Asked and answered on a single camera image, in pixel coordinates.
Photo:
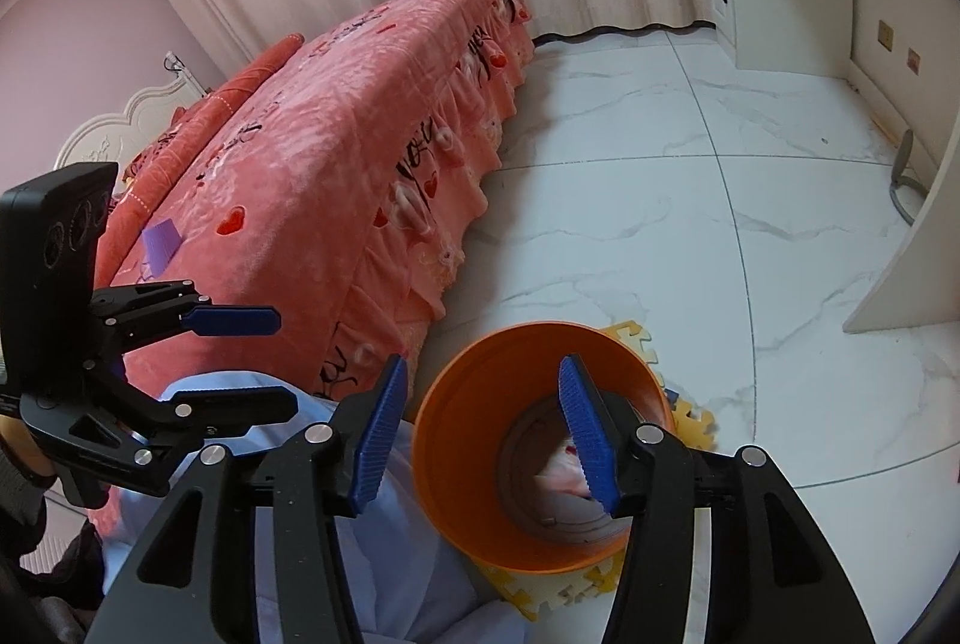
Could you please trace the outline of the left forearm grey cuff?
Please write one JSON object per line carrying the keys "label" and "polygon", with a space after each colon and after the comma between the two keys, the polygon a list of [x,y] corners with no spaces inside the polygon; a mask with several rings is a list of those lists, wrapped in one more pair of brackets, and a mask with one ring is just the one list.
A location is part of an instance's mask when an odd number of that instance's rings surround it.
{"label": "left forearm grey cuff", "polygon": [[13,564],[36,550],[46,533],[46,491],[55,478],[41,475],[18,459],[2,442],[0,459],[0,507],[2,507],[2,556]]}

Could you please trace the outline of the left hand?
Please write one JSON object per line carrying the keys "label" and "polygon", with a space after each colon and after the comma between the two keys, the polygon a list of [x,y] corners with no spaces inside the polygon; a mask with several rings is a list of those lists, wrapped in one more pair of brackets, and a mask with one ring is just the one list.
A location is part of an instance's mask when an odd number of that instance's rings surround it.
{"label": "left hand", "polygon": [[53,463],[37,447],[31,433],[20,420],[2,415],[0,436],[2,436],[3,446],[7,447],[16,460],[36,477],[44,480],[53,480],[57,477],[57,470],[53,467]]}

